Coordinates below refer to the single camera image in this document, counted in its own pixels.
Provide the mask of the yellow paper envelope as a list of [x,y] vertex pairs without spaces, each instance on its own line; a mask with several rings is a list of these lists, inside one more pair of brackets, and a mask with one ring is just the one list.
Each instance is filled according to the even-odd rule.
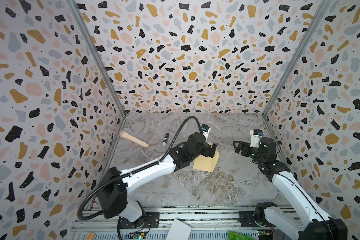
[[204,172],[213,172],[215,170],[215,167],[218,163],[220,153],[217,149],[217,144],[215,143],[208,143],[214,150],[214,156],[213,157],[205,157],[203,155],[198,156],[194,160],[193,169],[204,171]]

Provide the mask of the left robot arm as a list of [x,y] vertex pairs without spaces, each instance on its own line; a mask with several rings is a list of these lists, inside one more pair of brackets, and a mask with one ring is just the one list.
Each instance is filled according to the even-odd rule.
[[97,192],[101,214],[105,219],[119,216],[137,227],[140,226],[147,214],[138,201],[128,199],[128,194],[156,178],[188,167],[198,157],[215,157],[217,146],[215,143],[207,143],[204,134],[194,133],[185,143],[170,148],[161,162],[151,161],[122,171],[116,167],[108,169],[100,184],[108,181],[112,183]]

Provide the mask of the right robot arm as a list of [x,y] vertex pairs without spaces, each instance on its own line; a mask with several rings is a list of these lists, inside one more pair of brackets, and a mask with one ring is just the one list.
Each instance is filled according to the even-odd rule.
[[347,239],[346,224],[324,211],[299,185],[289,168],[277,160],[278,143],[255,135],[250,143],[234,141],[233,145],[237,154],[252,159],[299,216],[299,220],[294,219],[272,202],[258,203],[254,216],[258,225],[269,223],[292,240]]

